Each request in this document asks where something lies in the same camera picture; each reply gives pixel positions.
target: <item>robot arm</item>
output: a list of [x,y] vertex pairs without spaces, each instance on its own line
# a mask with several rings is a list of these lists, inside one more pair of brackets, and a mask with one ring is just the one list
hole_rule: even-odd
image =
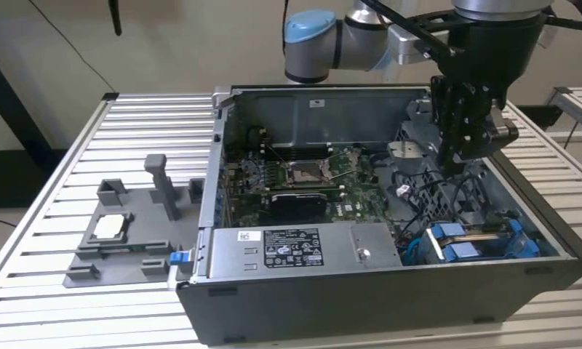
[[[567,1],[582,15],[582,0]],[[452,0],[450,11],[404,18],[379,0],[360,0],[344,21],[319,12],[312,13],[317,19],[305,21],[299,14],[287,22],[287,38],[315,23],[323,33],[312,30],[312,37],[304,32],[287,40],[287,77],[316,83],[329,68],[370,70],[384,62],[388,47],[402,64],[434,60],[442,72],[431,78],[432,121],[442,139],[438,163],[455,173],[466,160],[492,154],[518,137],[500,111],[545,25],[582,31],[582,21],[555,16],[553,2]]]

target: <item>warning label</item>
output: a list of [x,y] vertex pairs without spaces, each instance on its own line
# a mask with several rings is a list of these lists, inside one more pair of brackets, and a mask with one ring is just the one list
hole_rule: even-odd
[[323,265],[321,241],[316,228],[264,230],[263,236],[265,267]]

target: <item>white wall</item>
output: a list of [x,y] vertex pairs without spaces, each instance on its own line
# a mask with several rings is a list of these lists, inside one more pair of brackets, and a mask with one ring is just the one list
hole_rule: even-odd
[[[419,12],[448,6],[419,0]],[[558,1],[559,13],[567,6]],[[216,85],[284,83],[281,0],[121,1],[116,37],[105,0],[36,0],[92,66],[120,92],[207,92]],[[292,0],[289,14],[351,0]],[[42,132],[66,147],[108,87],[82,64],[28,0],[0,0],[0,67]],[[400,81],[428,81],[435,65],[403,68]],[[379,72],[332,71],[329,82],[375,83]],[[582,85],[582,33],[562,32],[534,54],[510,98],[539,103],[555,85]],[[17,148],[0,119],[0,149]]]

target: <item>white sticker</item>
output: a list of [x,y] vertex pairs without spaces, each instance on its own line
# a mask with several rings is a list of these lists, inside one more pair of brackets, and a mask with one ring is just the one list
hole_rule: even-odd
[[240,230],[236,232],[237,241],[260,241],[260,230]]
[[309,100],[308,108],[323,108],[325,106],[325,100]]

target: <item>motherboard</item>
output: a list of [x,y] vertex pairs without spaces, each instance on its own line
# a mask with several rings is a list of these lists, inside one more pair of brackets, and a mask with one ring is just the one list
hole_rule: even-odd
[[363,148],[265,148],[233,160],[225,167],[228,226],[391,220]]

